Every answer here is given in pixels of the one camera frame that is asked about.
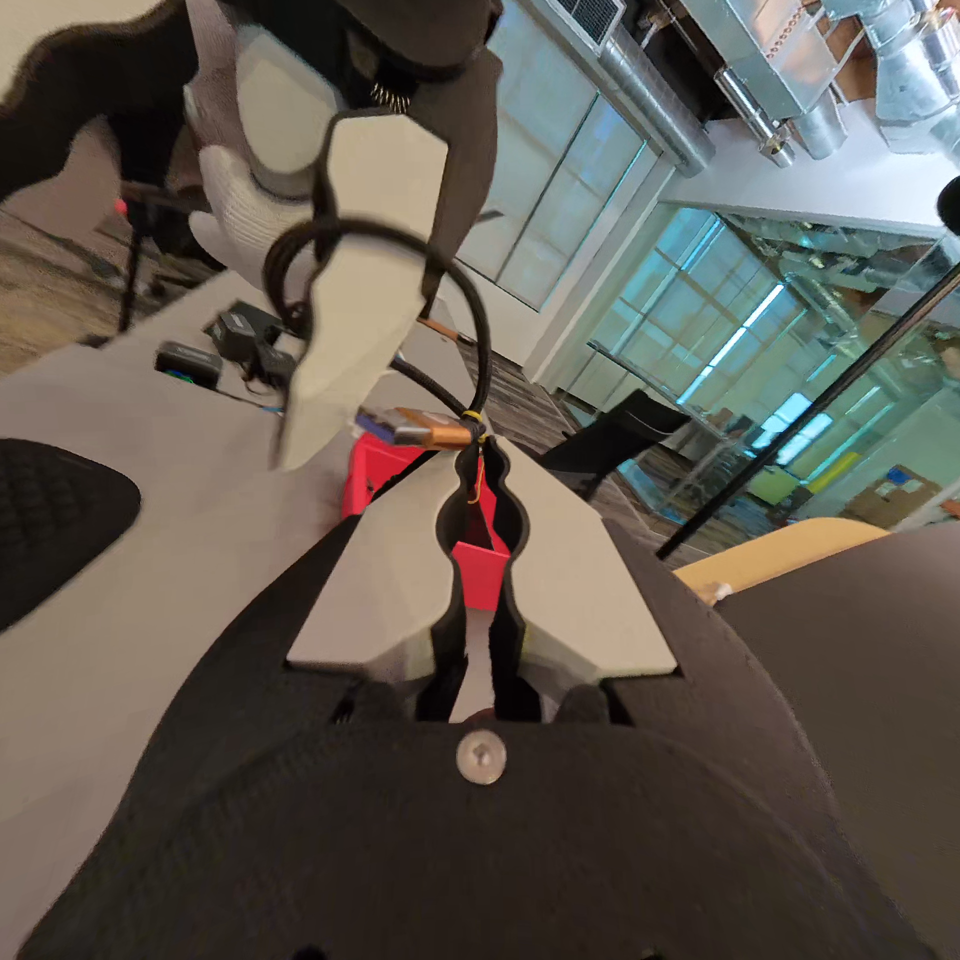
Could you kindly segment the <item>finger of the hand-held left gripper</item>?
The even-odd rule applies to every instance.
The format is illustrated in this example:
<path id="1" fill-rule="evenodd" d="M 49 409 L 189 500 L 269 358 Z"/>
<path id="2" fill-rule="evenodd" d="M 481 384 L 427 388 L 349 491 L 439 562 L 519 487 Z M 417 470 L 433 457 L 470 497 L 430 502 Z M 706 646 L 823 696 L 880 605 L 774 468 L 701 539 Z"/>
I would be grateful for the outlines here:
<path id="1" fill-rule="evenodd" d="M 425 302 L 429 239 L 448 145 L 404 115 L 330 122 L 313 216 L 271 246 L 271 306 L 305 347 L 286 391 L 273 464 L 303 467 L 352 424 Z"/>
<path id="2" fill-rule="evenodd" d="M 186 2 L 2 2 L 2 211 L 88 234 L 162 189 L 197 69 Z"/>

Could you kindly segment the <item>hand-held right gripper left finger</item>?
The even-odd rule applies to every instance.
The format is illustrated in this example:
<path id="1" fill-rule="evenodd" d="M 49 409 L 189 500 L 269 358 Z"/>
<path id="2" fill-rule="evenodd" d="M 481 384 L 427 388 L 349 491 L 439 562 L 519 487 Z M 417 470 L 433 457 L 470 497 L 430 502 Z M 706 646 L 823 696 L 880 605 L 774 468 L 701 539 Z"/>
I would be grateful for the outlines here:
<path id="1" fill-rule="evenodd" d="M 415 719 L 450 720 L 469 663 L 452 552 L 471 467 L 470 453 L 435 453 L 355 518 L 289 666 L 387 684 Z"/>

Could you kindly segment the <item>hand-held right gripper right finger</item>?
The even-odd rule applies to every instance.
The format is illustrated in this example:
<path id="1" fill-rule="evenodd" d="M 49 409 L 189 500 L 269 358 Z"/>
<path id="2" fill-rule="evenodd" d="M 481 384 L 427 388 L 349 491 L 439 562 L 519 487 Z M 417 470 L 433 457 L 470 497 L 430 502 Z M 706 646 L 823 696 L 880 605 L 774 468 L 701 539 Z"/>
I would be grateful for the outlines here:
<path id="1" fill-rule="evenodd" d="M 602 516 L 506 438 L 488 438 L 493 528 L 507 547 L 488 631 L 496 719 L 540 722 L 580 687 L 678 670 Z"/>

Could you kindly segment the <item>red storage bin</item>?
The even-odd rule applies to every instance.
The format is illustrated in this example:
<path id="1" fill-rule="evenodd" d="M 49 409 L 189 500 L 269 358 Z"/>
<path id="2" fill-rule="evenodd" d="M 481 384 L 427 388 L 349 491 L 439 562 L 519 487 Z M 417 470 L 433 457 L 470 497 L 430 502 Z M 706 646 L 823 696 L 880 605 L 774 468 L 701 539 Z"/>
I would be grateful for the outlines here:
<path id="1" fill-rule="evenodd" d="M 342 518 L 362 513 L 374 494 L 419 455 L 420 451 L 414 448 L 393 447 L 370 433 L 361 434 L 349 456 L 342 488 Z M 465 532 L 453 550 L 461 570 L 464 604 L 479 611 L 492 612 L 498 606 L 502 575 L 509 559 L 509 551 L 494 529 L 496 506 L 484 467 L 480 466 L 467 508 Z"/>

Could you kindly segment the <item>yellow twist tie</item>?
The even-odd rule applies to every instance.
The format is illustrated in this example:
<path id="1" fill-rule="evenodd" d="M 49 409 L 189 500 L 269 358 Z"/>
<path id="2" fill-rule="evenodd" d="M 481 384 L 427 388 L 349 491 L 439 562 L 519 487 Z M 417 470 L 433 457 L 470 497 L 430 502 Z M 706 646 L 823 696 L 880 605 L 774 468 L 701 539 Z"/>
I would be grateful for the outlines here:
<path id="1" fill-rule="evenodd" d="M 471 506 L 479 506 L 482 497 L 484 478 L 485 478 L 485 451 L 484 446 L 486 440 L 489 437 L 488 427 L 486 426 L 485 421 L 483 420 L 482 415 L 479 412 L 467 410 L 463 414 L 464 419 L 470 419 L 473 422 L 476 422 L 478 434 L 475 437 L 476 445 L 478 448 L 477 455 L 477 466 L 476 466 L 476 476 L 474 481 L 474 497 L 468 501 Z"/>

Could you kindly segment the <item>person's left hand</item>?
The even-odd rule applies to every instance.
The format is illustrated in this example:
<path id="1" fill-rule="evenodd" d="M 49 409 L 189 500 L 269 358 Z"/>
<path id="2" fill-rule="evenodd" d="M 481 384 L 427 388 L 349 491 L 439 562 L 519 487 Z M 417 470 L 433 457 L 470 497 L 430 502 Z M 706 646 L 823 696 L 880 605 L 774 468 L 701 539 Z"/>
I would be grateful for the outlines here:
<path id="1" fill-rule="evenodd" d="M 186 10 L 198 71 L 184 88 L 184 107 L 210 207 L 190 215 L 190 229 L 212 258 L 260 290 L 271 246 L 306 220 L 311 203 L 280 197 L 254 176 L 237 99 L 234 21 L 219 2 L 187 1 Z"/>

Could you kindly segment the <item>white ceiling vent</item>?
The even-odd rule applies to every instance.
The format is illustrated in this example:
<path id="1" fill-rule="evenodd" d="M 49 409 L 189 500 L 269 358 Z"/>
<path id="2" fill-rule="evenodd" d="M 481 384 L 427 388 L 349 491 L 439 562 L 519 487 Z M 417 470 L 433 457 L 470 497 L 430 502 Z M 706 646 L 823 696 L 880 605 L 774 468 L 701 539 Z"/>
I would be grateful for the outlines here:
<path id="1" fill-rule="evenodd" d="M 551 9 L 594 53 L 599 54 L 620 25 L 624 1 L 548 1 Z"/>

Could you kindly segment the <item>black metal pole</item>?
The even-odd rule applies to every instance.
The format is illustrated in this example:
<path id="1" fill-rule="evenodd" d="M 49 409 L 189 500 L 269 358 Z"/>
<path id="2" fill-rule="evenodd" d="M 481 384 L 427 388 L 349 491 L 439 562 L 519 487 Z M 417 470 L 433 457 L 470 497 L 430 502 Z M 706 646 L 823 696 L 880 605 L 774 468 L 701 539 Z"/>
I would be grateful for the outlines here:
<path id="1" fill-rule="evenodd" d="M 684 545 L 694 534 L 714 519 L 727 504 L 749 486 L 756 476 L 766 467 L 774 465 L 784 448 L 814 419 L 825 413 L 852 385 L 880 362 L 895 345 L 927 321 L 930 315 L 958 290 L 958 286 L 959 265 L 954 264 L 943 277 L 932 284 L 899 318 L 862 351 L 845 370 L 838 374 L 801 414 L 774 437 L 759 455 L 754 457 L 737 474 L 734 474 L 725 486 L 696 510 L 690 519 L 684 522 L 663 545 L 659 546 L 655 552 L 655 557 L 661 561 L 668 559 L 680 546 Z"/>

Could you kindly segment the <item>black quilted pad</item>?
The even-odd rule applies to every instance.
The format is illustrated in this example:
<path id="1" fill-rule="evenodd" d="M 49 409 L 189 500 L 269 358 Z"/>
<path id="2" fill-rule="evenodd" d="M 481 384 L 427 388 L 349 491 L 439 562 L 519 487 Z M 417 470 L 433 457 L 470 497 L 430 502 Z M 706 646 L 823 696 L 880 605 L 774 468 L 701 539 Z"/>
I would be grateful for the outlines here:
<path id="1" fill-rule="evenodd" d="M 138 519 L 137 484 L 53 445 L 1 440 L 1 630 L 112 547 Z"/>

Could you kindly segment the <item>silver ribbed pipe ducts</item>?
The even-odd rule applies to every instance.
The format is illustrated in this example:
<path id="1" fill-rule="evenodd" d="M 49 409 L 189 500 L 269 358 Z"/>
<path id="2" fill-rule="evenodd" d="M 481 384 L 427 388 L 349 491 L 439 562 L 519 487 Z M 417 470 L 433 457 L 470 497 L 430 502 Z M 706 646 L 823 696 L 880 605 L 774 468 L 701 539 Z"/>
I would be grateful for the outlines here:
<path id="1" fill-rule="evenodd" d="M 740 121 L 780 169 L 848 138 L 841 107 L 861 94 L 896 155 L 958 165 L 959 33 L 955 2 L 630 2 L 599 64 L 636 103 L 691 178 L 714 150 L 705 127 Z"/>

